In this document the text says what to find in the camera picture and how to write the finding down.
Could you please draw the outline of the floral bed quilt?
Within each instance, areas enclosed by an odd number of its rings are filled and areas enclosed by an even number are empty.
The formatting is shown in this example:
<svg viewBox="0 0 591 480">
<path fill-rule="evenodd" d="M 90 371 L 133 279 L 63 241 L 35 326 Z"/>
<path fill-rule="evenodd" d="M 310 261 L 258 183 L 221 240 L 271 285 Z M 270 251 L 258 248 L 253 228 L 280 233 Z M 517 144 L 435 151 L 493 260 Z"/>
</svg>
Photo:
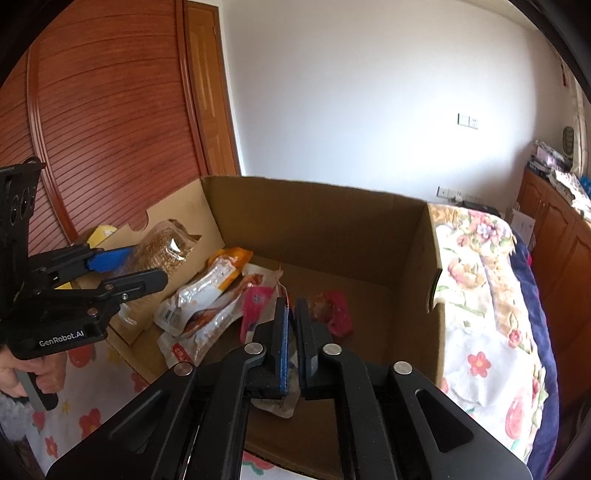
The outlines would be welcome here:
<svg viewBox="0 0 591 480">
<path fill-rule="evenodd" d="M 445 313 L 441 389 L 545 477 L 559 429 L 557 366 L 529 251 L 502 218 L 429 207 Z"/>
</svg>

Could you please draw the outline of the strawberry print tablecloth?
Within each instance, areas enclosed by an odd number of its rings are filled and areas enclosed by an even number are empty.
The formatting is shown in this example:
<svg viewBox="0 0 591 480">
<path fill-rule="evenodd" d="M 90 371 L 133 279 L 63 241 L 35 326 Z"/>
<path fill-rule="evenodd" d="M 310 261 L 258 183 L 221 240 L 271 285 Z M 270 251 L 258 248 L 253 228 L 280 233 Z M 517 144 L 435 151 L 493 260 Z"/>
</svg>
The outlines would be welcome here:
<svg viewBox="0 0 591 480">
<path fill-rule="evenodd" d="M 41 472 L 106 422 L 148 383 L 102 341 L 67 354 L 58 405 L 29 417 L 26 439 Z"/>
</svg>

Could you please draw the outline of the wooden sideboard cabinet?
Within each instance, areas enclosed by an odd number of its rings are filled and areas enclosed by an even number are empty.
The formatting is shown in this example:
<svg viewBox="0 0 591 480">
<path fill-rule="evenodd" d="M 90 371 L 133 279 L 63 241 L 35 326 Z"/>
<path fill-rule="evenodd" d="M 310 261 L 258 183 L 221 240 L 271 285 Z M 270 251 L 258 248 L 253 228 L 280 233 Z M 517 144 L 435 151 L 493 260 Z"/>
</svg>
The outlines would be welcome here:
<svg viewBox="0 0 591 480">
<path fill-rule="evenodd" d="M 517 198 L 535 220 L 532 270 L 568 406 L 590 390 L 590 226 L 545 179 L 525 169 Z"/>
</svg>

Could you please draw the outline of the brown cardboard box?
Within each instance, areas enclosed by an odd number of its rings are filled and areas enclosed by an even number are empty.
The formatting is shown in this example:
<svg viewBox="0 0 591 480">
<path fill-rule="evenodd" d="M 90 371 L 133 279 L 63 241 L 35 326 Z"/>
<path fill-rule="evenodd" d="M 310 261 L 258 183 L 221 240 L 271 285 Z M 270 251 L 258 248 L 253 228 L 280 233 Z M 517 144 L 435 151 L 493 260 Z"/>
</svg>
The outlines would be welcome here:
<svg viewBox="0 0 591 480">
<path fill-rule="evenodd" d="M 440 384 L 444 312 L 433 303 L 442 267 L 426 202 L 384 192 L 256 177 L 204 177 L 147 210 L 148 226 L 119 228 L 103 244 L 137 244 L 177 220 L 197 244 L 199 271 L 224 247 L 283 270 L 294 302 L 345 294 L 353 334 L 342 346 L 380 365 L 407 361 Z M 291 419 L 252 407 L 246 450 L 318 479 L 342 479 L 332 402 L 298 400 Z"/>
</svg>

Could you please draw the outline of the wall light switch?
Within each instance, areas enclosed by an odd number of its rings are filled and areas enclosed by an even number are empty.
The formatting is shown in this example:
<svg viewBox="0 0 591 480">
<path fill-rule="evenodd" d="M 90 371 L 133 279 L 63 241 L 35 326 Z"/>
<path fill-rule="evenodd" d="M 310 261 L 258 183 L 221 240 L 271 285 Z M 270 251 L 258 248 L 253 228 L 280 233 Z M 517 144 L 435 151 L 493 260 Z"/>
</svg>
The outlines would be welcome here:
<svg viewBox="0 0 591 480">
<path fill-rule="evenodd" d="M 479 128 L 478 119 L 474 115 L 459 113 L 457 116 L 457 124 L 462 127 L 477 130 Z"/>
</svg>

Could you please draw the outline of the red snack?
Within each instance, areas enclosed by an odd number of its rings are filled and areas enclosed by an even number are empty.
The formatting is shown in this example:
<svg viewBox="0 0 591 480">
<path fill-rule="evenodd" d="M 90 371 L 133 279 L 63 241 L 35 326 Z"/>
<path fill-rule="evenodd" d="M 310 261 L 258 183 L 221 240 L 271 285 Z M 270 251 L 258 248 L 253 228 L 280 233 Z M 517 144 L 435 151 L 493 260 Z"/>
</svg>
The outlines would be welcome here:
<svg viewBox="0 0 591 480">
<path fill-rule="evenodd" d="M 329 333 L 345 338 L 353 333 L 349 303 L 341 291 L 325 291 L 311 300 L 311 319 L 328 326 Z"/>
</svg>

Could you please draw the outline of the wooden door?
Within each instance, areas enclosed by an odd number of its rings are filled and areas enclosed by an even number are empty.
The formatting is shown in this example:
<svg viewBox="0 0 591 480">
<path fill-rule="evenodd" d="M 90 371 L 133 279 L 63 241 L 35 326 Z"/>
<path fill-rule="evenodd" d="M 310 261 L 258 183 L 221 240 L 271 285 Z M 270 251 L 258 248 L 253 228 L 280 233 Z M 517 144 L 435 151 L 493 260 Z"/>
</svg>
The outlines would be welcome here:
<svg viewBox="0 0 591 480">
<path fill-rule="evenodd" d="M 235 142 L 216 6 L 188 1 L 185 35 L 189 54 L 192 94 L 207 173 L 238 176 Z"/>
</svg>

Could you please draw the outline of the silver blue snack pouch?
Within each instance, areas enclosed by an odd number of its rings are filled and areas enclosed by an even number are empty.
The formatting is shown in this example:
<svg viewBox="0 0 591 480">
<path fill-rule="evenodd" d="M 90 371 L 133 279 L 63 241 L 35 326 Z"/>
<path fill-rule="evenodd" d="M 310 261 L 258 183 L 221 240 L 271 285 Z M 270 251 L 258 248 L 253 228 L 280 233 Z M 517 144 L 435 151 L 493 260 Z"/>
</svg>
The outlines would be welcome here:
<svg viewBox="0 0 591 480">
<path fill-rule="evenodd" d="M 294 416 L 301 396 L 297 345 L 290 333 L 290 299 L 283 284 L 246 290 L 240 340 L 246 347 L 259 344 L 263 362 L 247 374 L 250 402 L 281 419 Z"/>
</svg>

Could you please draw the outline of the floral curtain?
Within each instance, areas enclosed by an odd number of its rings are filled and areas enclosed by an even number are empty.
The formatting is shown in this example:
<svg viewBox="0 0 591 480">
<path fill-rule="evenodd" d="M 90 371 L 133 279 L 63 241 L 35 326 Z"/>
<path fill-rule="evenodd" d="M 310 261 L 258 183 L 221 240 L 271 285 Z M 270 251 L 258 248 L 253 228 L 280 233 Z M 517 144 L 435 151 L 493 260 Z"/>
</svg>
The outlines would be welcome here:
<svg viewBox="0 0 591 480">
<path fill-rule="evenodd" d="M 573 103 L 574 130 L 573 167 L 571 171 L 579 178 L 583 176 L 590 177 L 585 95 L 573 74 L 570 75 L 569 82 Z"/>
</svg>

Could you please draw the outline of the wall power socket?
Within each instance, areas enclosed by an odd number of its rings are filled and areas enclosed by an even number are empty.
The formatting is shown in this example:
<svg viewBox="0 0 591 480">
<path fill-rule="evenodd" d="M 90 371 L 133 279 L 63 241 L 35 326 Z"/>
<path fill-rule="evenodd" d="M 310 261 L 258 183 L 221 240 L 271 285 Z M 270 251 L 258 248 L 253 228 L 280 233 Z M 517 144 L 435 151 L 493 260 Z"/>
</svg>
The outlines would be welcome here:
<svg viewBox="0 0 591 480">
<path fill-rule="evenodd" d="M 438 187 L 436 196 L 451 202 L 462 202 L 464 200 L 464 196 L 461 192 L 441 186 Z"/>
</svg>

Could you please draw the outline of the orange snack packet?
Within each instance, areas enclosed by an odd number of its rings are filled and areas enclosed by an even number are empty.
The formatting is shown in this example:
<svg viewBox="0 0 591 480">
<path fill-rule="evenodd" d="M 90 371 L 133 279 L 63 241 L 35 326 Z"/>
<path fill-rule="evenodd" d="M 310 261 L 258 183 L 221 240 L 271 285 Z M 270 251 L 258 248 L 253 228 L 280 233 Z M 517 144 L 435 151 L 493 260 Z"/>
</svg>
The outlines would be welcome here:
<svg viewBox="0 0 591 480">
<path fill-rule="evenodd" d="M 204 312 L 238 278 L 253 252 L 240 247 L 218 250 L 208 259 L 197 279 L 180 287 L 160 303 L 153 322 L 164 332 L 179 336 L 194 315 Z"/>
</svg>

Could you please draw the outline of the white red snack pouch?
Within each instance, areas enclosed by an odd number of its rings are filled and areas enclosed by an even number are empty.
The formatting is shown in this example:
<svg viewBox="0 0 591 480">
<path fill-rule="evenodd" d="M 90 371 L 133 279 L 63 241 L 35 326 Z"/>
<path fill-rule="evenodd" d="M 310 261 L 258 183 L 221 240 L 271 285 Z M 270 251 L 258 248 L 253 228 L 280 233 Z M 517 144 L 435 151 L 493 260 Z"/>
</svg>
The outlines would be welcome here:
<svg viewBox="0 0 591 480">
<path fill-rule="evenodd" d="M 257 295 L 256 288 L 262 287 L 276 298 L 276 285 L 282 275 L 281 270 L 246 264 L 242 279 L 204 309 L 189 305 L 184 291 L 190 293 L 190 286 L 182 287 L 176 295 L 176 301 L 183 300 L 181 306 L 174 306 L 173 298 L 162 302 L 155 312 L 154 323 L 163 330 L 156 343 L 166 365 L 191 362 L 198 366 L 223 332 L 245 316 L 246 294 Z"/>
</svg>

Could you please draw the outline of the wooden slatted wardrobe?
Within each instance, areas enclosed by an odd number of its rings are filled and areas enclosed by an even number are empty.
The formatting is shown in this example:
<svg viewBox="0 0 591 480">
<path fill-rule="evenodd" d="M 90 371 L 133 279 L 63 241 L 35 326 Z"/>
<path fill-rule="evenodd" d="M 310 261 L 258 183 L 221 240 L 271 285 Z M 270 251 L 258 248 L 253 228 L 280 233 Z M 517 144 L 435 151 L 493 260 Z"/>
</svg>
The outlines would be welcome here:
<svg viewBox="0 0 591 480">
<path fill-rule="evenodd" d="M 39 157 L 28 248 L 63 247 L 204 175 L 180 1 L 75 1 L 1 89 L 1 161 Z"/>
</svg>

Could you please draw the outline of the brown grain snack bar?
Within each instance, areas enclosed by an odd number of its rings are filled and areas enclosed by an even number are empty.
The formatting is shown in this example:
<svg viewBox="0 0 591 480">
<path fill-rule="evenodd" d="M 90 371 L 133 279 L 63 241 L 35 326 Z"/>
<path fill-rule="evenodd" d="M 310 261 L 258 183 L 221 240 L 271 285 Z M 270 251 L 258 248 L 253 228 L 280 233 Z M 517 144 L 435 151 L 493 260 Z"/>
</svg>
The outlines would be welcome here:
<svg viewBox="0 0 591 480">
<path fill-rule="evenodd" d="M 190 253 L 197 248 L 199 235 L 191 235 L 177 220 L 169 219 L 156 224 L 136 244 L 115 275 L 139 273 L 154 268 L 161 269 L 169 280 L 183 267 Z M 168 286 L 142 298 L 127 301 L 119 311 L 123 328 L 143 329 L 153 317 L 156 307 L 166 296 Z"/>
</svg>

